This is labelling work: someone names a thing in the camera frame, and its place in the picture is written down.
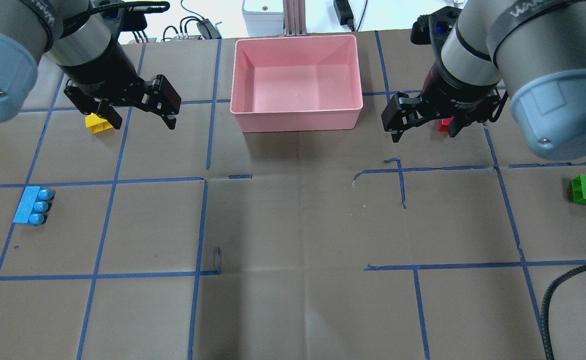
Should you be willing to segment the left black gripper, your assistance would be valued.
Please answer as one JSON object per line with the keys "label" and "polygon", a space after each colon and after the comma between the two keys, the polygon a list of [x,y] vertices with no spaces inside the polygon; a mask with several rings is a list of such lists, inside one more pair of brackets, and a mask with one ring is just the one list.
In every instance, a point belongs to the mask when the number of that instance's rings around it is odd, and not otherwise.
{"label": "left black gripper", "polygon": [[144,82],[121,44],[108,44],[101,55],[87,63],[60,68],[74,84],[66,85],[63,92],[78,111],[96,111],[119,130],[123,118],[112,105],[134,106],[159,116],[169,130],[176,128],[182,98],[162,74]]}

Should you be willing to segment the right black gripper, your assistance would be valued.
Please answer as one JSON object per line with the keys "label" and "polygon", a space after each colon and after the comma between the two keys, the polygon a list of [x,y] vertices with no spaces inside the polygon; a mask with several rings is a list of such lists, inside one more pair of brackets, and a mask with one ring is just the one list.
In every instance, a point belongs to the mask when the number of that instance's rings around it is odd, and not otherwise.
{"label": "right black gripper", "polygon": [[398,143],[405,132],[421,126],[423,117],[453,117],[448,136],[456,137],[473,123],[485,123],[488,116],[480,111],[495,111],[503,103],[496,84],[472,85],[444,71],[430,70],[418,96],[395,92],[381,114],[383,129]]}

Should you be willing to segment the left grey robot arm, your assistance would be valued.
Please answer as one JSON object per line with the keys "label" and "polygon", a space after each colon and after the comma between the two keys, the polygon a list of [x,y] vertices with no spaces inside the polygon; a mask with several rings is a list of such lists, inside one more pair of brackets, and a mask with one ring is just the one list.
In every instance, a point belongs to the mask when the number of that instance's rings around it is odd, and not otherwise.
{"label": "left grey robot arm", "polygon": [[162,74],[142,79],[118,41],[122,28],[103,13],[162,13],[167,1],[0,0],[0,123],[21,111],[35,86],[43,57],[67,76],[64,94],[85,116],[114,129],[123,119],[116,107],[134,107],[176,127],[181,97]]}

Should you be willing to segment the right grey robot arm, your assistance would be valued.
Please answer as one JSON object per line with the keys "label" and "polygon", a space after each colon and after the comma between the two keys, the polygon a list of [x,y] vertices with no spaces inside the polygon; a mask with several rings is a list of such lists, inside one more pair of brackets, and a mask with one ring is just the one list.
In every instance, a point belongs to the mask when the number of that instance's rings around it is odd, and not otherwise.
{"label": "right grey robot arm", "polygon": [[417,96],[396,92],[382,112],[392,141],[441,119],[453,138],[510,103],[537,157],[586,157],[586,0],[469,0],[419,16],[411,42],[434,63]]}

